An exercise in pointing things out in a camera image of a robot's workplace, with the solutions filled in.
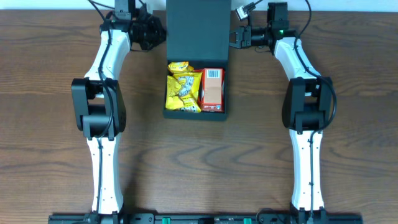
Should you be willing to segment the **yellow Julie's sandwich packet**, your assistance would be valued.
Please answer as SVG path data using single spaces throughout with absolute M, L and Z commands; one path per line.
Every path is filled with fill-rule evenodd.
M 179 97 L 179 91 L 181 89 L 181 84 L 173 76 L 167 77 L 167 92 L 165 108 L 167 110 L 177 110 L 183 108 L 183 101 Z

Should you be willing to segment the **dark green box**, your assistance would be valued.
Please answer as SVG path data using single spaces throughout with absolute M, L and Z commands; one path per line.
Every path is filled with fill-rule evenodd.
M 196 69 L 224 71 L 223 111 L 192 113 L 163 109 L 167 119 L 224 121 L 228 117 L 230 0 L 167 0 L 167 63 L 187 61 Z

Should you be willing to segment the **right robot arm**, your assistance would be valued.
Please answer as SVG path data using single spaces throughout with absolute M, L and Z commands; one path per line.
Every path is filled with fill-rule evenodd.
M 267 5 L 267 25 L 253 27 L 251 12 L 256 3 L 237 7 L 247 25 L 231 30 L 236 49 L 268 47 L 289 80 L 282 105 L 282 123 L 289 130 L 294 154 L 294 190 L 291 199 L 296 223 L 325 223 L 326 212 L 320 187 L 320 146 L 323 130 L 336 114 L 336 93 L 329 77 L 323 77 L 306 56 L 300 31 L 289 27 L 288 4 Z

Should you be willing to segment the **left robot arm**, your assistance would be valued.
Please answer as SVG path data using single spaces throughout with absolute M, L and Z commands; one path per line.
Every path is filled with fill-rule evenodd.
M 115 1 L 101 14 L 100 46 L 83 78 L 71 84 L 76 125 L 86 138 L 93 167 L 94 196 L 85 223 L 118 222 L 124 199 L 119 181 L 119 144 L 126 128 L 126 107 L 119 85 L 120 72 L 132 45 L 148 52 L 166 40 L 166 31 L 147 4 Z

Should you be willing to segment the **small yellow cracker packet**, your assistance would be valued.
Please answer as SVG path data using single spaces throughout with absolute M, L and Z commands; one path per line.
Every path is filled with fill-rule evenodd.
M 173 74 L 194 71 L 194 68 L 189 64 L 189 62 L 171 62 L 167 68 Z

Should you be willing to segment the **yellow sunflower seed bag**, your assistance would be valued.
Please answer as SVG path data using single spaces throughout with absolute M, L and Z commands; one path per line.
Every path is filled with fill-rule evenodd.
M 198 105 L 198 94 L 201 83 L 202 72 L 176 73 L 173 77 L 181 84 L 178 92 L 179 98 L 183 102 L 181 111 L 200 113 L 201 108 Z

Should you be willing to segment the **orange red snack box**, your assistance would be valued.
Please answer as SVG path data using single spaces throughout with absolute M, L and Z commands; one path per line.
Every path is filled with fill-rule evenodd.
M 200 108 L 205 112 L 224 111 L 224 70 L 204 68 L 201 78 Z

